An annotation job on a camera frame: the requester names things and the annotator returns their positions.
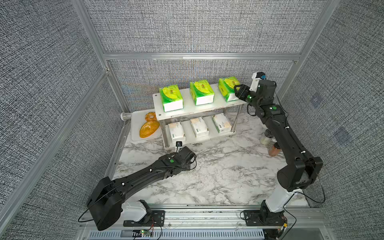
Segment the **white two-tier shelf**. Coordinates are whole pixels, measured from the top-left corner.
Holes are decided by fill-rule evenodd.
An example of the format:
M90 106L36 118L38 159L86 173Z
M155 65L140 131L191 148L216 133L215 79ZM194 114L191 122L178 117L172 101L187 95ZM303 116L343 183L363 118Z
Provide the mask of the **white two-tier shelf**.
M196 106L190 95L190 90L182 89L180 90L180 92L184 99L184 108L180 110L170 111L170 112L164 112L164 108L161 101L161 95L159 93L153 94L155 112L157 114L157 120L160 122L160 128L162 132L162 138L163 138L165 150L172 150L176 147L176 144L172 142L171 135L169 132L169 126L168 126L168 124L171 123L172 121L182 123L183 129L186 135L186 140L183 141L183 146L189 145L189 144L201 143L201 142L205 142L205 141L209 141L209 140L213 140L221 137L226 137L236 133L235 129L236 129L237 121L245 102L241 100L226 102L219 91L218 85L212 84L211 87L215 92L213 103ZM234 122L231 123L232 125L231 130L225 133L218 133L214 125L214 122L212 120L212 116L215 114L214 110L225 111L227 110L227 108L231 108L235 106L238 107L238 113ZM197 138L195 136L189 119L197 118L197 117L203 117L203 119L205 120L209 129L208 136L201 137L201 138Z

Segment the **green tissue pack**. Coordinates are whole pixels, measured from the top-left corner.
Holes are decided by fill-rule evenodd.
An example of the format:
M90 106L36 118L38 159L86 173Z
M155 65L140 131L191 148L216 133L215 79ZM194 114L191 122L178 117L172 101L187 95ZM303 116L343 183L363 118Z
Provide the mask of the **green tissue pack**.
M159 88L164 112L181 110L184 108L184 100L178 85Z
M190 94L196 106L214 102L215 93L207 80L190 82Z
M234 87L240 84L241 83L236 77L219 79L218 88L226 102L236 101L239 99L235 95Z

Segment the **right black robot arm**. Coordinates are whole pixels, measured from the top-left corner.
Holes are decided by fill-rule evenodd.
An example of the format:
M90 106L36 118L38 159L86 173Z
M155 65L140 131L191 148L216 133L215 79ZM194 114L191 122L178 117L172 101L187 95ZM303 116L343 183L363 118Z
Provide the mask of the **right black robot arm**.
M236 97L252 106L256 116L272 132L286 159L287 165L277 173L279 184L264 203L271 213L283 211L295 193L313 184L323 166L323 160L314 157L300 142L283 108L274 104L276 86L274 81L257 79L251 87L234 87Z

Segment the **small orange bread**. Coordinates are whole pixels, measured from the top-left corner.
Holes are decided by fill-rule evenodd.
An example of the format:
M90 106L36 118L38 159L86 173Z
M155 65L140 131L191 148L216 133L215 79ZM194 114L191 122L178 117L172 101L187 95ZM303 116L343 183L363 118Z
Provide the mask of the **small orange bread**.
M149 112L145 115L145 120L147 122L151 121L157 121L156 113L155 112Z

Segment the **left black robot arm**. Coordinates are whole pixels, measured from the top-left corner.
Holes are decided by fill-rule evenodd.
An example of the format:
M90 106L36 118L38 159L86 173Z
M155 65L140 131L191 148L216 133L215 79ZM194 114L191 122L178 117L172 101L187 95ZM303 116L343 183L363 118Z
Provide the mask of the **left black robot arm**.
M87 210L97 229L103 231L115 224L124 211L123 203L137 192L155 182L192 170L191 165L197 163L196 158L194 152L183 147L179 152L159 157L148 167L129 176L101 179L87 200Z

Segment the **clear shaker black lid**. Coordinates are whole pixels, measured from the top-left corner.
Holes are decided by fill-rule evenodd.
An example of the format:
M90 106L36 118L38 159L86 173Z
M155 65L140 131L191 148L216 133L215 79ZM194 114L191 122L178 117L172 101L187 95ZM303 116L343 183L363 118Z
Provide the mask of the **clear shaker black lid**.
M272 142L273 137L274 135L272 132L269 129L266 129L260 138L260 143L264 146L268 146Z

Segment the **grey tube end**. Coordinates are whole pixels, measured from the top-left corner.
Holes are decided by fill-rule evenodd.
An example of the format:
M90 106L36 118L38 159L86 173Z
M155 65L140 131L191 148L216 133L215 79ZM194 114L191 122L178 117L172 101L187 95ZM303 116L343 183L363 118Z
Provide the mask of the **grey tube end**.
M128 121L132 118L132 113L121 113L120 118L122 121Z

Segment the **aluminium front rail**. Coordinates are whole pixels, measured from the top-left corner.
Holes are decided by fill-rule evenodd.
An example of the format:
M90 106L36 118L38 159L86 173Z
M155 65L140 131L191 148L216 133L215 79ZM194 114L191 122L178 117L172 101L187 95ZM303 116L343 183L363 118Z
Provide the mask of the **aluminium front rail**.
M272 225L256 220L258 206L151 205L155 217L141 226L127 215L99 231L86 216L76 240L335 240L320 209L288 206Z

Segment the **white tissue pack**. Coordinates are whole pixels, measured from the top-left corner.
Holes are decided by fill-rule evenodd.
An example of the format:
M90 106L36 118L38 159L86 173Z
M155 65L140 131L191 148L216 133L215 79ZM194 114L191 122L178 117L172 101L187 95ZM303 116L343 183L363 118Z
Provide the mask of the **white tissue pack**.
M232 125L224 113L213 115L213 123L219 134L230 132Z
M168 124L170 137L173 143L185 141L186 135L181 122Z
M209 128L202 117L191 119L190 123L196 138L202 138L209 135Z

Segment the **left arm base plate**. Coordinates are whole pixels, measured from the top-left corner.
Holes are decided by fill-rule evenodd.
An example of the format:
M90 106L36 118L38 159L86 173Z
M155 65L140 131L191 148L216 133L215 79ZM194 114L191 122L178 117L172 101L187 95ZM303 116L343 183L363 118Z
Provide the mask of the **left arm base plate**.
M125 220L123 223L124 227L151 227L152 225L164 226L165 221L165 211L152 211L151 213L147 213L141 220L138 222Z

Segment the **brown spice bottle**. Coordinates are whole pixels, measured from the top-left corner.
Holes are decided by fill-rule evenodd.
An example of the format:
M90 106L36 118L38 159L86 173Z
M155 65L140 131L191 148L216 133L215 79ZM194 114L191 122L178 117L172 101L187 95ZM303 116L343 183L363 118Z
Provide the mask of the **brown spice bottle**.
M269 151L268 151L270 157L275 157L280 152L281 152L281 147L280 147L279 143L277 143L277 142L273 143L270 146Z

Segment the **orange bread loaf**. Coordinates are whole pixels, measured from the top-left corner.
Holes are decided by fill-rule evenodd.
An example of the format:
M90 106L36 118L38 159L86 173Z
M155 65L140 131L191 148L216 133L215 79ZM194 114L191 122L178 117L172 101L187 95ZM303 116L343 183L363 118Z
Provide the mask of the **orange bread loaf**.
M139 134L141 138L147 138L152 135L158 128L160 123L158 121L146 122L142 125Z

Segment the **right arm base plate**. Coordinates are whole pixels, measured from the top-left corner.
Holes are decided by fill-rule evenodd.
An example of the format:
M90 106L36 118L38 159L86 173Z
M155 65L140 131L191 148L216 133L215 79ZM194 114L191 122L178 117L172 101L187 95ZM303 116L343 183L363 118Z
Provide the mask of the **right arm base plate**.
M268 210L246 210L244 219L249 227L283 226L286 223L284 212L271 213Z

